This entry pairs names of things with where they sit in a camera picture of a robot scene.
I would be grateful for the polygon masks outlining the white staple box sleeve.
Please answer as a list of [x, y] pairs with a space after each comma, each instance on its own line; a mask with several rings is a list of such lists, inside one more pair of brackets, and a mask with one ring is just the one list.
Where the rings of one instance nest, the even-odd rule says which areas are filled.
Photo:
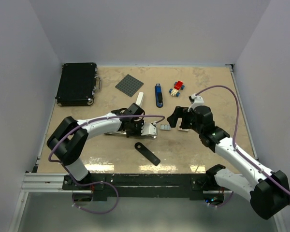
[[189, 129], [178, 128], [179, 131], [189, 132]]

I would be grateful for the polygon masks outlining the black stapler top cover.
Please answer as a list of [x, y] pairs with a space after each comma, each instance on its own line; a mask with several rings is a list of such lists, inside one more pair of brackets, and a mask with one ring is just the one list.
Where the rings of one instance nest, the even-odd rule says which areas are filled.
[[158, 166], [160, 164], [160, 159], [154, 155], [147, 147], [145, 147], [142, 143], [137, 142], [134, 145], [135, 149], [142, 154], [148, 161], [150, 161], [154, 166]]

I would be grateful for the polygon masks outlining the tray of silver staples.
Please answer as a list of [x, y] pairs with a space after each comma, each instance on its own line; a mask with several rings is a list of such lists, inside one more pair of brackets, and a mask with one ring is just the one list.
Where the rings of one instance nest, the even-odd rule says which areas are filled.
[[167, 125], [167, 124], [161, 124], [160, 125], [160, 130], [162, 130], [162, 131], [170, 131], [171, 130], [171, 126]]

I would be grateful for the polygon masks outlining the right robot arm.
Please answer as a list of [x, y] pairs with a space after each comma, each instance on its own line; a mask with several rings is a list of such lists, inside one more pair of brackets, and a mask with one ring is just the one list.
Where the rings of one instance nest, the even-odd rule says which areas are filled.
[[206, 177], [209, 189], [225, 187], [250, 202], [253, 210], [263, 219], [269, 219], [290, 205], [289, 183], [282, 171], [273, 172], [234, 144], [233, 138], [215, 125], [208, 106], [194, 109], [177, 106], [167, 118], [174, 128], [178, 119], [181, 127], [198, 133], [202, 144], [217, 153], [235, 167], [239, 174], [226, 168]]

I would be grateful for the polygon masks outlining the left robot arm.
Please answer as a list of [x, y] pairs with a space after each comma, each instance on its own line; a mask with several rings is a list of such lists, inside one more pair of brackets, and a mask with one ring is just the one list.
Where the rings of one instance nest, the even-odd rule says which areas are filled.
[[144, 110], [133, 103], [129, 108], [113, 110], [106, 114], [108, 119], [89, 123], [89, 120], [75, 120], [68, 116], [51, 134], [46, 144], [50, 150], [56, 147], [54, 154], [74, 177], [73, 183], [79, 189], [87, 189], [90, 185], [89, 171], [80, 159], [81, 152], [87, 140], [107, 132], [127, 131], [141, 134], [143, 120], [129, 115], [142, 115]]

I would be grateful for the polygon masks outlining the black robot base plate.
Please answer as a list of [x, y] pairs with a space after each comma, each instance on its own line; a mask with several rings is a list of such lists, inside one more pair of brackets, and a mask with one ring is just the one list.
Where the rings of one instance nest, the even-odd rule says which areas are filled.
[[76, 184], [64, 176], [63, 190], [76, 201], [106, 201], [108, 198], [188, 198], [218, 205], [227, 199], [227, 189], [206, 174], [91, 174], [88, 183]]

